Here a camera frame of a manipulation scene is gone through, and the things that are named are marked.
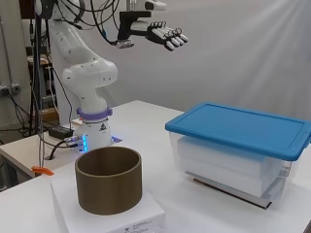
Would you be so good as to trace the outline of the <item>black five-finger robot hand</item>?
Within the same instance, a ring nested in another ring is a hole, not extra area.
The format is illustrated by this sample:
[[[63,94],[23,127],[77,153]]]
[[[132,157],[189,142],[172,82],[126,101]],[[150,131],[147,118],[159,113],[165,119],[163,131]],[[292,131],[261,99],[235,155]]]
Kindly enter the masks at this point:
[[[147,27],[147,39],[156,44],[163,45],[167,50],[183,46],[189,38],[183,34],[181,28],[169,28],[165,21],[152,22]]]

